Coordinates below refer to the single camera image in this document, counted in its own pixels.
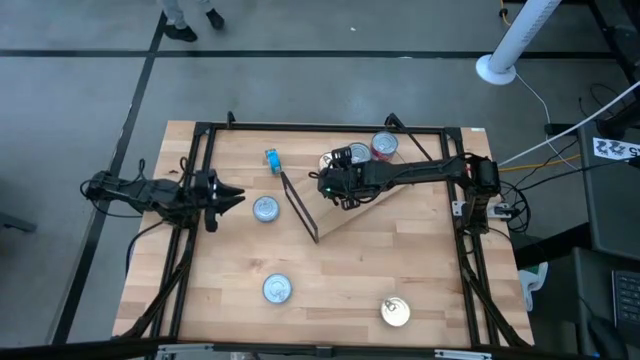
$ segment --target blue object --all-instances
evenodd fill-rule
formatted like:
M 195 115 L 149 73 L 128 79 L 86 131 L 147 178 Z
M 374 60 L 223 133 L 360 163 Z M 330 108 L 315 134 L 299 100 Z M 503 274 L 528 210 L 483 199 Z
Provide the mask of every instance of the blue object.
M 253 215 L 261 222 L 272 222 L 280 215 L 280 205 L 271 196 L 261 196 L 253 203 Z
M 269 149 L 264 153 L 267 156 L 267 161 L 271 167 L 271 173 L 273 175 L 280 174 L 282 172 L 282 167 L 280 166 L 280 159 L 278 158 L 278 152 L 276 149 Z
M 262 285 L 262 294 L 272 304 L 282 304 L 289 300 L 292 292 L 289 278 L 282 274 L 272 274 Z

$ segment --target gray floor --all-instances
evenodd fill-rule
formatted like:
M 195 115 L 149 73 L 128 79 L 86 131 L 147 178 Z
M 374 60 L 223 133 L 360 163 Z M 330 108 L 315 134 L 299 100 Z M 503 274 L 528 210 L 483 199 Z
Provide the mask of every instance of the gray floor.
M 228 21 L 224 33 L 209 28 L 195 2 L 183 5 L 200 40 L 165 38 L 161 49 L 491 51 L 506 29 L 494 0 L 218 0 Z M 511 14 L 519 9 L 509 8 Z M 0 14 L 0 49 L 145 50 L 160 10 L 152 0 L 4 0 Z M 565 5 L 530 50 L 606 46 L 589 11 Z M 0 233 L 0 322 L 7 324 L 0 347 L 48 341 L 91 216 L 78 185 L 108 166 L 142 63 L 0 59 L 0 209 L 39 226 L 35 234 Z M 522 60 L 518 71 L 556 122 L 582 118 L 578 97 L 596 108 L 588 97 L 591 83 L 626 87 L 612 61 Z M 379 124 L 395 112 L 411 125 L 484 127 L 496 159 L 541 141 L 546 121 L 521 83 L 490 86 L 477 78 L 473 60 L 157 59 L 122 175 L 134 176 L 139 158 L 152 172 L 167 120 L 221 121 L 228 110 L 246 122 Z M 550 154 L 543 149 L 519 164 Z M 541 170 L 533 179 L 565 170 Z M 579 175 L 532 190 L 529 198 L 532 235 L 552 235 L 586 219 Z M 116 205 L 112 211 L 127 210 Z M 126 246 L 138 227 L 136 220 L 107 220 L 71 341 L 110 336 Z

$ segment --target wooden table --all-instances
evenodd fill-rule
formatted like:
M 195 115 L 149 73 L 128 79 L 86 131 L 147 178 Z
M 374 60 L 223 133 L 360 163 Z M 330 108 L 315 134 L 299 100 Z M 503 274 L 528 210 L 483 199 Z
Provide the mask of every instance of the wooden table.
M 189 152 L 194 122 L 168 123 L 155 178 L 178 180 L 180 157 Z M 483 129 L 462 129 L 465 151 L 488 156 Z M 416 135 L 434 159 L 441 158 L 438 136 Z M 246 189 L 247 200 L 219 218 L 216 233 L 201 224 L 189 278 L 180 340 L 276 344 L 467 347 L 469 336 L 457 264 L 446 184 L 407 186 L 337 228 L 316 245 L 287 201 L 280 177 L 273 176 L 264 151 L 278 150 L 294 184 L 317 171 L 321 154 L 371 134 L 218 130 L 212 168 L 220 179 Z M 423 161 L 404 135 L 394 162 Z M 202 161 L 204 141 L 199 159 Z M 263 224 L 252 215 L 253 202 L 270 195 L 280 217 Z M 159 220 L 145 213 L 141 228 Z M 507 231 L 491 220 L 490 226 Z M 171 227 L 162 225 L 138 240 L 113 333 L 128 330 L 156 295 Z M 482 236 L 492 297 L 526 341 L 533 338 L 511 244 L 502 235 Z M 283 305 L 268 303 L 262 284 L 272 273 L 286 274 L 293 295 Z M 391 295 L 411 306 L 401 328 L 380 316 Z M 487 342 L 482 305 L 476 313 Z M 168 333 L 173 300 L 164 316 Z

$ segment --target person's feet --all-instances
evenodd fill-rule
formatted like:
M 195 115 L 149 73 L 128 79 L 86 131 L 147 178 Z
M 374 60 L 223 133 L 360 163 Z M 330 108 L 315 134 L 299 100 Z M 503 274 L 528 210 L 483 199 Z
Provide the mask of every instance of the person's feet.
M 198 35 L 196 35 L 189 26 L 184 29 L 178 29 L 174 25 L 167 25 L 164 28 L 164 33 L 170 39 L 174 40 L 182 40 L 186 42 L 194 42 L 198 40 Z
M 220 14 L 218 14 L 216 9 L 211 9 L 211 11 L 207 13 L 207 18 L 209 19 L 209 22 L 214 29 L 222 30 L 222 28 L 224 28 L 224 19 L 222 18 L 222 16 L 220 16 Z

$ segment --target white sticker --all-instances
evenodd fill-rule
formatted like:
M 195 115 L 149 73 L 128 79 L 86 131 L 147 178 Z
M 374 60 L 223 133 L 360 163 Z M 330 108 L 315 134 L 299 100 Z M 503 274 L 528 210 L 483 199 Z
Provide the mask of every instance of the white sticker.
M 640 145 L 594 137 L 593 154 L 611 160 L 628 159 L 640 155 Z

